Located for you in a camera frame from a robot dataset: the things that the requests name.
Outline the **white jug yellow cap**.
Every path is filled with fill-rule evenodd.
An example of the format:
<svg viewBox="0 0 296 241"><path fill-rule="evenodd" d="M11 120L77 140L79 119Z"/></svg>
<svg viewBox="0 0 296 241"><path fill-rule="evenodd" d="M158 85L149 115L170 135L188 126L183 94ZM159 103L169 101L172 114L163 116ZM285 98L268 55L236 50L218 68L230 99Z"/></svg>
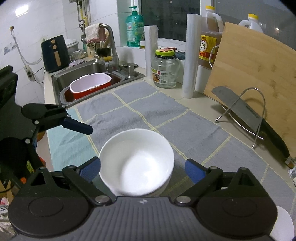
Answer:
<svg viewBox="0 0 296 241"><path fill-rule="evenodd" d="M248 29L255 30L263 33L263 29L260 27L258 16L252 13L248 14L248 20L241 20L239 25L242 27L248 27Z"/></svg>

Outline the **glass jar green lid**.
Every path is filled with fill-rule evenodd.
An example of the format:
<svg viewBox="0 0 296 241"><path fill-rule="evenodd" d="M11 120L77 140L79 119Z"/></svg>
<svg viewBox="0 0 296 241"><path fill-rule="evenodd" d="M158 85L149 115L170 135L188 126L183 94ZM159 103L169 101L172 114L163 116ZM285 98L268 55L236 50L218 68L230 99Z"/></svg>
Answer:
<svg viewBox="0 0 296 241"><path fill-rule="evenodd" d="M152 80L157 87L176 87L179 69L180 65L173 49L156 49L151 70Z"/></svg>

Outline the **black air fryer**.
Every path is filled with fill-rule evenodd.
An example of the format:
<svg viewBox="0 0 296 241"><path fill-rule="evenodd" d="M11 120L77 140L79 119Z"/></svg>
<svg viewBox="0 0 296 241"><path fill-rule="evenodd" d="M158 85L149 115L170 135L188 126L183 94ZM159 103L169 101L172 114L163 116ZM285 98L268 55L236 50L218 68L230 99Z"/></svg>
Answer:
<svg viewBox="0 0 296 241"><path fill-rule="evenodd" d="M53 73L69 66L69 54L63 35L41 43L45 70Z"/></svg>

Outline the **white power strip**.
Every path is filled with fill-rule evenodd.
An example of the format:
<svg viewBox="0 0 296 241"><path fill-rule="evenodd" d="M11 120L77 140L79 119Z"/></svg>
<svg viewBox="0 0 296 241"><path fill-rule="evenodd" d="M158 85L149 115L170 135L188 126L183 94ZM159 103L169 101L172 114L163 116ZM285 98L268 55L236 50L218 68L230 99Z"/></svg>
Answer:
<svg viewBox="0 0 296 241"><path fill-rule="evenodd" d="M30 68L29 65L24 66L24 70L26 72L27 77L29 78L30 81L35 81L35 75L32 69Z"/></svg>

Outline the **oval white deep plate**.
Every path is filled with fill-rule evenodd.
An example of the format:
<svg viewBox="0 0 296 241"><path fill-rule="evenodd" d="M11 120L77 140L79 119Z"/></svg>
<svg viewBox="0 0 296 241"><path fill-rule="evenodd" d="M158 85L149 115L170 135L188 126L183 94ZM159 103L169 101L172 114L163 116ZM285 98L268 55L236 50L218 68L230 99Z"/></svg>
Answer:
<svg viewBox="0 0 296 241"><path fill-rule="evenodd" d="M277 206L277 220L273 226L270 236L277 241L293 240L295 230L289 213L282 207Z"/></svg>

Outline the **sink soap dispenser pump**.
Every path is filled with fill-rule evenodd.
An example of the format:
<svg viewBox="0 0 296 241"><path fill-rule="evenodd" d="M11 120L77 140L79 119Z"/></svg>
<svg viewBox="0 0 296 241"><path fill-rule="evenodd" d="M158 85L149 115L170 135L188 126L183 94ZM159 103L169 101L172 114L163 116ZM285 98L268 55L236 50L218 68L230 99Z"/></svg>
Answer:
<svg viewBox="0 0 296 241"><path fill-rule="evenodd" d="M138 68L138 65L135 63L124 63L122 65L123 69L127 72L127 79L135 77L135 69Z"/></svg>

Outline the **steel sink faucet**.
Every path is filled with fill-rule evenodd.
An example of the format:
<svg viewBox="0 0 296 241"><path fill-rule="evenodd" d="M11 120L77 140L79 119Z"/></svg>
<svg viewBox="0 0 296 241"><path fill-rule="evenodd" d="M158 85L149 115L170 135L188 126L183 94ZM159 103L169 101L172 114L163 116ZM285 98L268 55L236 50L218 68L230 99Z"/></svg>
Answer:
<svg viewBox="0 0 296 241"><path fill-rule="evenodd" d="M99 60L103 62L105 68L109 71L119 71L119 57L116 51L115 40L112 28L104 23L100 23L106 29L109 37L106 41L94 42L87 44L87 47L97 55Z"/></svg>

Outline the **short white plastic-bag roll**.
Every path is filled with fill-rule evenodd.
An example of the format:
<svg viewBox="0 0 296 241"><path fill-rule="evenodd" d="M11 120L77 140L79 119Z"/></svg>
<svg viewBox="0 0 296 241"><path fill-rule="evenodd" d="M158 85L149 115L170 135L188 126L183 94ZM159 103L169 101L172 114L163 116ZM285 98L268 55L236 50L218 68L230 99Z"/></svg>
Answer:
<svg viewBox="0 0 296 241"><path fill-rule="evenodd" d="M145 26L144 27L145 39L145 66L146 77L152 79L151 63L158 48L158 27Z"/></svg>

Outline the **pink dish cloth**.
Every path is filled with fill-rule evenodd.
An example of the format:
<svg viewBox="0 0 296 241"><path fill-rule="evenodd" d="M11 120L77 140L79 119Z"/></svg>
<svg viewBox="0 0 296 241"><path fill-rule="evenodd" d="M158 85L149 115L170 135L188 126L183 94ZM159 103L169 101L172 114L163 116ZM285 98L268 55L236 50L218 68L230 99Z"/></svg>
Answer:
<svg viewBox="0 0 296 241"><path fill-rule="evenodd" d="M106 32L106 29L101 26L101 24L89 25L85 28L86 34L86 43L94 43L106 41L109 37L109 34Z"/></svg>

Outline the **white bowl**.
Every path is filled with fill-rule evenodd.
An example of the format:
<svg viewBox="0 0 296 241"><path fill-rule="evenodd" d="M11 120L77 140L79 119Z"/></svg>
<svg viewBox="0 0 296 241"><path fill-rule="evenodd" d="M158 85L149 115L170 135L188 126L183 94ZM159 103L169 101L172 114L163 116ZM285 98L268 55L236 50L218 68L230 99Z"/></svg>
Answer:
<svg viewBox="0 0 296 241"><path fill-rule="evenodd" d="M99 159L99 176L116 196L160 196L175 165L166 138L141 128L114 135L103 145Z"/></svg>

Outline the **grey and blue checked mat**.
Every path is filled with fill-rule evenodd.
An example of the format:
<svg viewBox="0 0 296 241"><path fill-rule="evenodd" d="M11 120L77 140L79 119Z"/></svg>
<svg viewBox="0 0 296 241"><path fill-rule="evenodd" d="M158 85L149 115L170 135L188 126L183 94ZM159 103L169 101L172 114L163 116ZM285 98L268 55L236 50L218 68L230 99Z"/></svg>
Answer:
<svg viewBox="0 0 296 241"><path fill-rule="evenodd" d="M275 204L295 218L295 190L253 149L144 81L93 97L71 107L68 113L90 124L94 131L87 136L59 126L47 132L56 171L68 165L79 166L98 155L103 145L119 132L144 128L164 136L175 154L175 167L165 195L176 197L192 186L184 170L189 158L226 172L247 167Z"/></svg>

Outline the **brown oil jug yellow cap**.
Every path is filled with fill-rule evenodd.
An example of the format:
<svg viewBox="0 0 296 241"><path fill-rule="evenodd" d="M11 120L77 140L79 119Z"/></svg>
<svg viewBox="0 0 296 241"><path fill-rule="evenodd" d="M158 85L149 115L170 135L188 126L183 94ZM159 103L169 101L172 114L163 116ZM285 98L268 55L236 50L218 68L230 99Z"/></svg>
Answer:
<svg viewBox="0 0 296 241"><path fill-rule="evenodd" d="M211 69L214 64L224 30L222 18L215 13L214 6L205 6L205 16L202 17L201 43L199 65Z"/></svg>

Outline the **tall white plastic-wrap roll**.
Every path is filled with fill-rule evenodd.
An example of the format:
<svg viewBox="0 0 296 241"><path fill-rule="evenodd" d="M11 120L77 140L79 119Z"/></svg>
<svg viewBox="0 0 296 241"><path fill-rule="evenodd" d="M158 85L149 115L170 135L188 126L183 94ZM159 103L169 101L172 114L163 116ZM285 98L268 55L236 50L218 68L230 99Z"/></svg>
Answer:
<svg viewBox="0 0 296 241"><path fill-rule="evenodd" d="M187 14L185 63L182 83L182 97L184 98L192 98L195 91L201 43L201 23L201 15Z"/></svg>

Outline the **bamboo cutting board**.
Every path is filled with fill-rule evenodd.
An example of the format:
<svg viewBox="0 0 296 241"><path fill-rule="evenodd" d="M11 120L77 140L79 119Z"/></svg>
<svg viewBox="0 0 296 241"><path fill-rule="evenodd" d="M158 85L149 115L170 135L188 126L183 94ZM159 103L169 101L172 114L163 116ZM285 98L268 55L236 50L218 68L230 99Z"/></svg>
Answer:
<svg viewBox="0 0 296 241"><path fill-rule="evenodd" d="M295 157L295 50L266 34L227 22L204 94L225 86L245 100L279 134Z"/></svg>

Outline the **red and white basin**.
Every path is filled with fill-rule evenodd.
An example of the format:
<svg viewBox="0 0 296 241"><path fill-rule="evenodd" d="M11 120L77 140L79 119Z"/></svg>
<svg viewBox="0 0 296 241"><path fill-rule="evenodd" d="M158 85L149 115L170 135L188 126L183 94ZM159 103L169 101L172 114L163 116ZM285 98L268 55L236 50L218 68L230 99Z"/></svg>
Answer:
<svg viewBox="0 0 296 241"><path fill-rule="evenodd" d="M111 85L111 76L105 73L84 75L70 83L74 99L80 99Z"/></svg>

